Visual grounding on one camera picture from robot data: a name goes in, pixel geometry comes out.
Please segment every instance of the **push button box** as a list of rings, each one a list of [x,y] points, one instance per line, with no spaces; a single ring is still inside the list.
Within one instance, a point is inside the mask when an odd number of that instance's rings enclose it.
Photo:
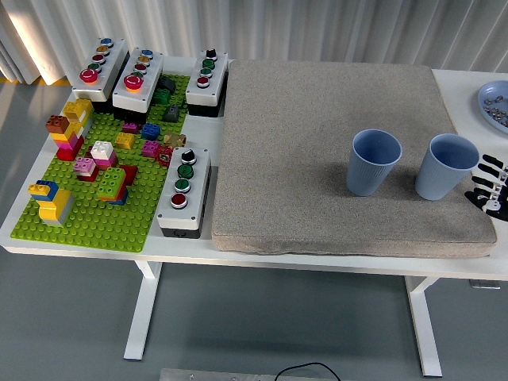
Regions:
[[[176,147],[156,216],[165,237],[199,238],[211,174],[205,148]]]

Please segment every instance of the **table leg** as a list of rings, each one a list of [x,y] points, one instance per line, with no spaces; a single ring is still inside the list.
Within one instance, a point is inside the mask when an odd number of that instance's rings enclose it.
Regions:
[[[439,364],[436,341],[430,322],[429,308],[425,300],[425,289],[432,286],[438,278],[406,276],[405,279],[414,332],[420,353],[421,371],[424,376],[441,377],[441,365]]]
[[[153,303],[156,299],[160,269],[162,268],[161,262],[137,260],[136,265],[143,273],[143,281],[137,297],[129,339],[127,339],[125,347],[124,359],[126,360],[141,360],[143,358],[144,343],[152,318]]]

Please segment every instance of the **red push button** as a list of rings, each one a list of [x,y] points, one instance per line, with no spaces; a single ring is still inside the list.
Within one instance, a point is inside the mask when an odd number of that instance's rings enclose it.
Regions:
[[[79,77],[85,83],[93,83],[97,80],[98,73],[94,69],[87,68],[79,73]]]
[[[198,85],[198,87],[206,89],[210,85],[210,81],[206,77],[199,77],[196,84]]]
[[[127,90],[137,91],[141,88],[141,85],[143,84],[143,79],[138,77],[137,75],[129,74],[124,77],[124,84],[125,87],[127,87]]]
[[[171,196],[171,206],[175,209],[183,209],[187,206],[185,194],[177,193]]]

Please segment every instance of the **gray floor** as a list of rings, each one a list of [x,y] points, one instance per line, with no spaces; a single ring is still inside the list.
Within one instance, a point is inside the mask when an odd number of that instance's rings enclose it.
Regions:
[[[69,91],[0,84],[0,221]],[[144,359],[129,362],[140,280],[130,262],[0,249],[0,381],[156,381],[162,368],[276,374],[308,361],[342,379],[423,379],[401,277],[166,264]],[[443,379],[508,379],[508,284],[479,291],[441,279],[427,298]]]

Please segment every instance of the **white table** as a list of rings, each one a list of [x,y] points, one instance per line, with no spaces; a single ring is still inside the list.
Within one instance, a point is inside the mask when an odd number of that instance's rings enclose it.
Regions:
[[[193,66],[192,59],[170,58],[164,62],[164,72],[189,75]],[[476,105],[476,94],[483,84],[493,80],[508,80],[508,74],[441,70],[433,72],[458,133],[472,140],[482,154],[488,153],[508,163],[508,135],[492,128],[483,119]],[[11,239],[10,233],[29,200],[26,191],[28,185],[41,178],[56,152],[54,142],[48,137],[0,228],[0,244],[13,253],[135,261],[143,274],[143,281],[124,354],[124,357],[130,360],[140,360],[143,356],[160,269],[164,262],[404,275],[423,374],[441,376],[441,366],[425,300],[425,289],[439,278],[508,280],[508,252],[504,250],[508,244],[508,223],[494,220],[498,243],[490,256],[466,260],[292,254],[257,256],[239,252],[219,252],[214,248],[210,232],[214,186],[217,180],[217,167],[220,165],[222,127],[223,119],[220,117],[192,116],[187,116],[183,126],[183,133],[187,135],[187,147],[208,148],[211,152],[213,175],[201,239],[166,238],[162,235],[156,219],[152,222],[143,251],[140,253]]]

